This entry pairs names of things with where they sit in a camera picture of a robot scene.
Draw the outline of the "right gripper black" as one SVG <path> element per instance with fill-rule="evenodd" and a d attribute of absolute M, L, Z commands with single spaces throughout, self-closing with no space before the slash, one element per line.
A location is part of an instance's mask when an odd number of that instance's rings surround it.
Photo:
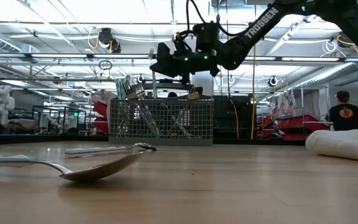
<path fill-rule="evenodd" d="M 191 49 L 175 50 L 173 55 L 170 54 L 170 48 L 163 42 L 157 46 L 157 62 L 149 68 L 155 73 L 171 77 L 180 76 L 181 84 L 190 83 L 190 67 L 194 53 Z"/>

